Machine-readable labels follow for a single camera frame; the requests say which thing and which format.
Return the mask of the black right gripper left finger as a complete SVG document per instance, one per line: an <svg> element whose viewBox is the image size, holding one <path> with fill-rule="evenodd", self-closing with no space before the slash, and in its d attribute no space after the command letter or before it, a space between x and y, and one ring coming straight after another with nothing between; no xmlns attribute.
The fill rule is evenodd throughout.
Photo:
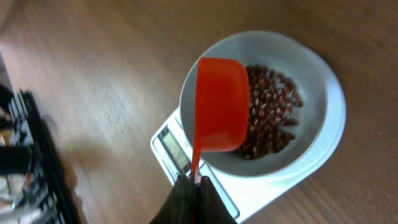
<svg viewBox="0 0 398 224"><path fill-rule="evenodd" d="M163 206L149 224L191 224L195 200L193 180L179 175Z"/></svg>

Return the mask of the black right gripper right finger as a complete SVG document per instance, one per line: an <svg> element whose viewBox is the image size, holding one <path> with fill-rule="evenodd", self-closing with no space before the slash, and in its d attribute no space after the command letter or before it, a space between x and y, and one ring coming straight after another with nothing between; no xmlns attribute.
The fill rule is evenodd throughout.
<svg viewBox="0 0 398 224"><path fill-rule="evenodd" d="M196 224L236 224L208 176L197 185Z"/></svg>

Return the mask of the red measuring scoop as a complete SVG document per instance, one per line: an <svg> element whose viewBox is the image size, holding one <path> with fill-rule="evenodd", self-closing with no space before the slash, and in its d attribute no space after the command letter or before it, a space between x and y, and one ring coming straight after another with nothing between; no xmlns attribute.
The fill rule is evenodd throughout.
<svg viewBox="0 0 398 224"><path fill-rule="evenodd" d="M227 58L203 57L197 64L195 127L190 178L197 183L200 156L229 152L246 137L249 81L245 67Z"/></svg>

